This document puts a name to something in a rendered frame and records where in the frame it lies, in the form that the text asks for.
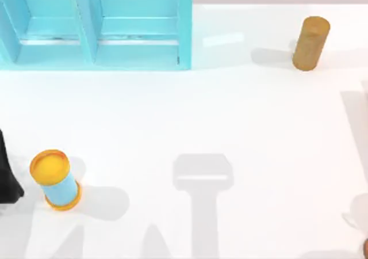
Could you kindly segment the light blue rack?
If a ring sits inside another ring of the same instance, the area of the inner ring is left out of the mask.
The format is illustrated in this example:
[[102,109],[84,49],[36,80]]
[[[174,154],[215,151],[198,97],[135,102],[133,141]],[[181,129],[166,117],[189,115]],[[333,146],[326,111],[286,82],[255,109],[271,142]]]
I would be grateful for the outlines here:
[[0,70],[188,70],[193,0],[0,0]]

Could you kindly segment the yellow and blue can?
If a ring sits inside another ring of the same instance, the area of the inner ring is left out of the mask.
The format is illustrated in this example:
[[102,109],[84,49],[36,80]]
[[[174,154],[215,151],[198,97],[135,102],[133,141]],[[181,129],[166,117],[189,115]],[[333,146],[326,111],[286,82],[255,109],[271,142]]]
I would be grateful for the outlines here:
[[29,171],[53,209],[67,211],[79,203],[82,188],[72,175],[70,161],[64,152],[53,149],[38,153]]

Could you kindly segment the brown cylindrical can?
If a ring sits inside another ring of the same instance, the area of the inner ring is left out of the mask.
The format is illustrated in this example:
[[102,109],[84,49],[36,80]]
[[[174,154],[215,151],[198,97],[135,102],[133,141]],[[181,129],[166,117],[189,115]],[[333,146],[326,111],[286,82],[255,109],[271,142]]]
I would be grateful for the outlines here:
[[309,16],[304,20],[292,57],[295,68],[302,71],[316,68],[330,28],[328,20],[320,16]]

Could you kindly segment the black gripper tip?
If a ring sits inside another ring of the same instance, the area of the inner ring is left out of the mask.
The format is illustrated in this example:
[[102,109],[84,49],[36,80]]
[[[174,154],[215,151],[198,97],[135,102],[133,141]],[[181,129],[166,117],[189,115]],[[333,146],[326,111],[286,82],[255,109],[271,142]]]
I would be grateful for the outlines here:
[[24,194],[10,167],[3,133],[0,130],[0,204],[15,204]]

